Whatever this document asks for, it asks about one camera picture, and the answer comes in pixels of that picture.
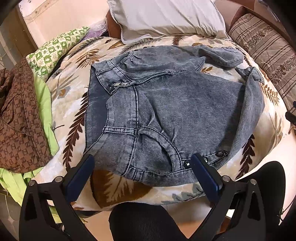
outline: striped brown cushion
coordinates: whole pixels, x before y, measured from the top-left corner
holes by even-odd
[[[229,35],[266,72],[291,111],[296,100],[296,53],[288,42],[250,13],[232,26]]]

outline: gray jeans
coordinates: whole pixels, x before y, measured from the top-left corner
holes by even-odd
[[[194,153],[220,168],[252,134],[264,109],[256,68],[239,69],[246,84],[200,72],[204,62],[235,67],[240,51],[158,46],[92,66],[86,110],[87,153],[96,168],[152,186],[193,183]],[[101,85],[107,121],[98,133]]]

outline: green and white patterned fabric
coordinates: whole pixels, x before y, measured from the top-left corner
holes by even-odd
[[[38,77],[47,81],[48,76],[59,59],[87,34],[89,27],[82,27],[65,32],[46,42],[35,53],[29,54],[26,59]]]

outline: leaf-patterned blanket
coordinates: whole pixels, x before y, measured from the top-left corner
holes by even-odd
[[[51,182],[56,176],[64,176],[70,167],[76,166],[81,160],[85,149],[84,116],[88,104],[87,91],[92,63],[147,46],[201,44],[209,47],[238,48],[245,56],[245,61],[239,65],[240,68],[255,66],[260,69],[249,54],[234,42],[199,35],[144,39],[129,45],[124,45],[119,39],[98,37],[75,46],[63,60],[60,69],[47,81],[52,95],[54,133],[60,149],[36,176],[37,182]],[[205,64],[202,72],[232,81],[243,81],[234,68],[223,69]],[[257,166],[290,130],[290,123],[285,119],[286,107],[283,100],[264,72],[262,76],[265,82],[261,85],[265,109],[257,127],[241,150],[219,169],[221,175],[228,175],[232,179],[243,176]],[[108,210],[126,201],[168,204],[201,195],[203,192],[198,183],[174,187],[149,187],[109,171],[96,170],[78,200],[72,205],[79,210]]]

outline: metal bolt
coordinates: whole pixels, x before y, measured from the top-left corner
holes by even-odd
[[[35,180],[31,180],[31,181],[29,181],[29,186],[33,186],[35,183],[36,183]]]
[[[224,182],[229,182],[230,181],[229,176],[223,176],[222,179],[223,179]]]
[[[252,183],[253,185],[256,185],[257,184],[257,181],[255,179],[251,179],[250,180],[250,183]]]
[[[56,183],[60,183],[63,180],[63,177],[58,176],[54,180],[55,180]]]

